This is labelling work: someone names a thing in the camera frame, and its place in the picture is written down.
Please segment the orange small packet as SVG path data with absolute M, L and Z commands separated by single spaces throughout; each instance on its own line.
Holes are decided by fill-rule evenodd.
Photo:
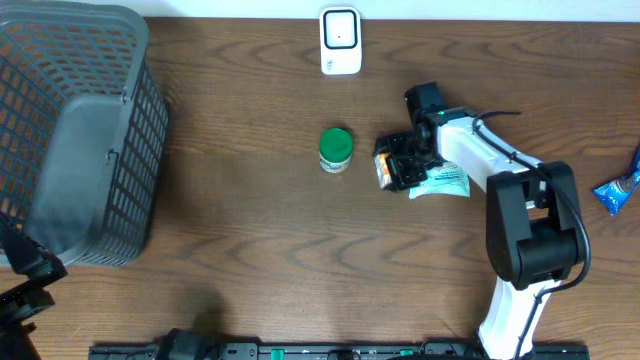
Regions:
M 374 156 L 378 183 L 381 189 L 387 189 L 392 185 L 392 177 L 387 164 L 388 157 L 389 153 L 380 153 Z

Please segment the mint green wipes pack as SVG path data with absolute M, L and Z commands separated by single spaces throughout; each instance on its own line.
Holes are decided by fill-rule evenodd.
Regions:
M 456 164 L 445 162 L 427 171 L 427 179 L 409 190 L 409 198 L 425 195 L 470 196 L 468 175 Z

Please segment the green lid jar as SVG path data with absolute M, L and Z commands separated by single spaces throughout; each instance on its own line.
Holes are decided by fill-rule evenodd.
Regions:
M 321 167 L 329 173 L 345 171 L 351 164 L 354 141 L 344 129 L 330 128 L 326 130 L 319 142 Z

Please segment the blue Oreo cookie pack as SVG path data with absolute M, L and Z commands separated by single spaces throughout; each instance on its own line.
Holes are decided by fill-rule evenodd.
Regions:
M 639 151 L 636 151 L 628 173 L 595 188 L 593 194 L 611 216 L 616 216 L 638 187 Z

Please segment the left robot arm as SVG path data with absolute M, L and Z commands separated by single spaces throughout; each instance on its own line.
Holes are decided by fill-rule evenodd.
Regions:
M 55 305 L 45 288 L 64 278 L 67 270 L 56 255 L 18 229 L 4 213 L 1 248 L 13 271 L 27 277 L 1 294 L 1 360 L 40 360 L 30 339 L 36 325 L 29 319 Z

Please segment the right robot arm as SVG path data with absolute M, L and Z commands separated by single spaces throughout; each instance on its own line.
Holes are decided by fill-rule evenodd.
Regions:
M 486 249 L 496 285 L 477 330 L 482 359 L 533 359 L 533 333 L 556 292 L 586 277 L 591 248 L 574 173 L 544 163 L 492 133 L 495 112 L 452 108 L 434 82 L 404 94 L 408 132 L 377 139 L 373 158 L 382 189 L 417 188 L 436 166 L 451 162 L 486 195 Z

